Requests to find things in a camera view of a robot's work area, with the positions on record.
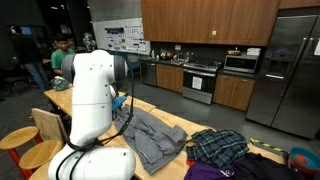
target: man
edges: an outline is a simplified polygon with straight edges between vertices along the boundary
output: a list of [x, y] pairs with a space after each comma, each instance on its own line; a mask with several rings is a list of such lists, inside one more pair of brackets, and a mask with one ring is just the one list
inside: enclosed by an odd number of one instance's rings
[[12, 26], [11, 32], [13, 46], [21, 68], [26, 68], [30, 72], [40, 90], [48, 90], [48, 77], [43, 70], [42, 54], [36, 43], [32, 39], [24, 37], [19, 26]]
[[74, 50], [69, 49], [68, 39], [65, 34], [58, 34], [56, 36], [56, 44], [58, 46], [58, 50], [56, 50], [51, 55], [52, 60], [52, 69], [53, 71], [62, 76], [63, 72], [61, 71], [61, 63], [64, 57], [68, 54], [74, 54]]

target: plaid shirt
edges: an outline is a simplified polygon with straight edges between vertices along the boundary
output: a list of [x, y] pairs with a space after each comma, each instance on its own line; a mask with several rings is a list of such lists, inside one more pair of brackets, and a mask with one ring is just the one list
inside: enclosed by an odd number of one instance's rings
[[232, 130], [203, 130], [192, 135], [196, 146], [186, 148], [189, 160], [201, 161], [219, 169], [244, 156], [248, 151], [245, 137]]

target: floor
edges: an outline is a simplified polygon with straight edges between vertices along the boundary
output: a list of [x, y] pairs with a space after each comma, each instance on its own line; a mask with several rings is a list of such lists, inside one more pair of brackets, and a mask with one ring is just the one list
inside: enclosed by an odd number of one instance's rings
[[[249, 138], [254, 138], [287, 151], [289, 151], [291, 147], [300, 146], [320, 155], [320, 141], [317, 139], [304, 139], [255, 122], [247, 121], [245, 120], [245, 112], [217, 104], [206, 105], [199, 103], [184, 98], [179, 93], [141, 84], [137, 77], [134, 83], [134, 96], [136, 98], [154, 104], [157, 108], [184, 119], [198, 124], [208, 125], [216, 129], [236, 130], [244, 135], [247, 141], [249, 141]], [[131, 95], [130, 80], [126, 80], [120, 90], [128, 92]], [[31, 108], [51, 110], [49, 101], [42, 92], [34, 87], [24, 88], [21, 94], [0, 91], [0, 97], [5, 98], [5, 101], [0, 102], [0, 125], [2, 127], [0, 138], [3, 138], [16, 129], [34, 125], [33, 119], [29, 117]], [[18, 153], [22, 154], [34, 144], [35, 142], [30, 142], [23, 146], [23, 148], [19, 148]], [[23, 179], [7, 152], [0, 151], [0, 159], [0, 176], [2, 180]]]

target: stove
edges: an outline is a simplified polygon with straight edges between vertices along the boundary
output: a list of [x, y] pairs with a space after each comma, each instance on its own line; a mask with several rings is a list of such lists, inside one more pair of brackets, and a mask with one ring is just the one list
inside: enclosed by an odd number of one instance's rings
[[206, 104], [212, 103], [217, 70], [222, 63], [214, 59], [195, 59], [184, 63], [184, 97]]
[[183, 65], [186, 69], [195, 69], [206, 72], [216, 73], [219, 67], [221, 67], [221, 62], [215, 61], [213, 59], [195, 59], [184, 63]]

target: oven handle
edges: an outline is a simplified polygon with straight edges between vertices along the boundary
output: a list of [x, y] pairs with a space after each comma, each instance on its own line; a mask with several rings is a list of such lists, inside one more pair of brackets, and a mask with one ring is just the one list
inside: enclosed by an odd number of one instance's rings
[[200, 75], [200, 76], [216, 77], [216, 74], [203, 73], [203, 72], [193, 71], [193, 70], [188, 70], [188, 69], [184, 69], [184, 72], [196, 74], [196, 75]]

